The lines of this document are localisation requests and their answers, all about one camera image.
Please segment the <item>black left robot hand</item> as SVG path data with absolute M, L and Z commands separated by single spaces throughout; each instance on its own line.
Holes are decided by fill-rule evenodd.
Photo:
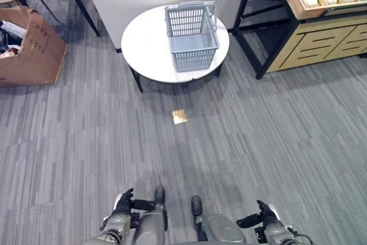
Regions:
M 132 199 L 133 191 L 134 189 L 130 188 L 119 197 L 114 212 L 129 215 L 132 209 L 150 211 L 155 208 L 157 205 L 155 201 Z

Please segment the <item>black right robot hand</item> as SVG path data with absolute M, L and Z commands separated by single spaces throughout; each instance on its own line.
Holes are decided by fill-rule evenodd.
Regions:
M 264 203 L 261 200 L 257 200 L 257 203 L 260 208 L 260 213 L 254 213 L 245 218 L 238 219 L 236 221 L 236 224 L 240 228 L 251 228 L 260 223 L 264 223 L 264 226 L 266 226 L 269 223 L 274 223 L 275 221 L 278 221 L 277 216 L 268 204 Z

